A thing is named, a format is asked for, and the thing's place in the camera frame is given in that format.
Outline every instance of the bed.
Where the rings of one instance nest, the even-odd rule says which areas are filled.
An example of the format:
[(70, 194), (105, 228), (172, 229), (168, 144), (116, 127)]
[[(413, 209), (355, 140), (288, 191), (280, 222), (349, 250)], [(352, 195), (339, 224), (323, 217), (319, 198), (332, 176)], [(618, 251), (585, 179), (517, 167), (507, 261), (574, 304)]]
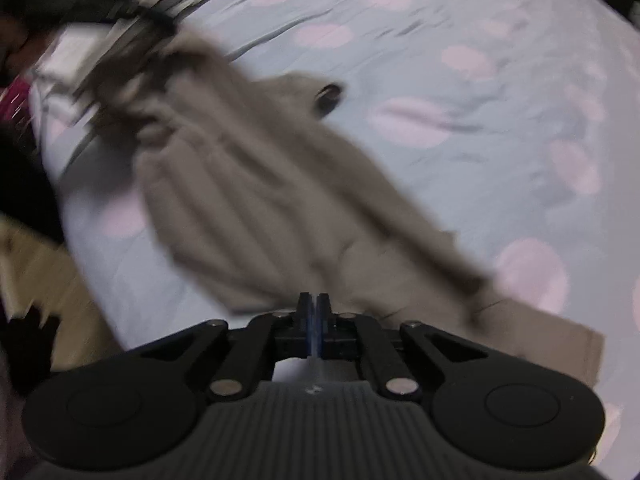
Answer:
[[(599, 0), (211, 0), (187, 20), (253, 78), (304, 70), (343, 83), (331, 126), (500, 288), (606, 336), (596, 463), (630, 480), (640, 470), (631, 25)], [(32, 98), (68, 245), (121, 344), (217, 317), (242, 326), (154, 240), (133, 143), (95, 139), (69, 163), (88, 116), (72, 121), (68, 103), (37, 86)]]

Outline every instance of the bed sheet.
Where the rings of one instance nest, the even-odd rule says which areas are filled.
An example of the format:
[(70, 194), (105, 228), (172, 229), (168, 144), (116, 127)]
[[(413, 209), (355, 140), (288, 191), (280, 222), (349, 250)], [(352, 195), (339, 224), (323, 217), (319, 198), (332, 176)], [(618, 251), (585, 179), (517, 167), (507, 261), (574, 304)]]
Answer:
[[(600, 330), (596, 462), (640, 470), (640, 37), (599, 0), (212, 0), (189, 21), (251, 77), (341, 81), (326, 119), (517, 298)], [(74, 257), (126, 347), (231, 319), (154, 240), (132, 142), (33, 96)]]

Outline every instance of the metal screw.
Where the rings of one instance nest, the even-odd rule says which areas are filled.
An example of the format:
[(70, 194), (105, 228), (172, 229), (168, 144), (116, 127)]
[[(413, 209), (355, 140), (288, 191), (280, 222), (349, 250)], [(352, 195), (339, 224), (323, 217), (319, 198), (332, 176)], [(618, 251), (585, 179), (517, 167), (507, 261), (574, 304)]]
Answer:
[(392, 394), (409, 395), (418, 391), (418, 383), (407, 377), (396, 377), (386, 382), (386, 389)]
[(220, 379), (213, 381), (209, 389), (220, 397), (229, 397), (242, 391), (242, 384), (235, 379)]

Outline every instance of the ribbed black surface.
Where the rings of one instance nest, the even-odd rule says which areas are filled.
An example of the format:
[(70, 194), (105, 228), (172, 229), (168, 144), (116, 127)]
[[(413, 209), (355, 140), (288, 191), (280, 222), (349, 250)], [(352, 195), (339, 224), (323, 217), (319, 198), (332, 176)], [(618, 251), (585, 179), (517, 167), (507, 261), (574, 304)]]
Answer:
[(368, 383), (263, 383), (250, 398), (213, 405), (168, 455), (113, 473), (45, 465), (30, 480), (554, 480), (601, 479), (585, 464), (542, 473), (497, 470), (452, 448), (420, 407)]

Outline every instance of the mattress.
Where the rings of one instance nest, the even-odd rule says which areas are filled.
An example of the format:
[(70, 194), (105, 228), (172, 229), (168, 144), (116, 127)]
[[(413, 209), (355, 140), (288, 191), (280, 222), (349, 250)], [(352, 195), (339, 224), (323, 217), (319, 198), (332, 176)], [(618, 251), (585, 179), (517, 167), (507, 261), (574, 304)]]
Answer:
[[(607, 428), (596, 463), (640, 470), (640, 38), (599, 0), (211, 0), (188, 22), (252, 78), (344, 84), (325, 119), (504, 291), (596, 328)], [(77, 52), (70, 47), (67, 58)], [(60, 58), (64, 63), (65, 56)], [(36, 85), (68, 244), (127, 348), (204, 319), (241, 326), (156, 243), (132, 139)]]

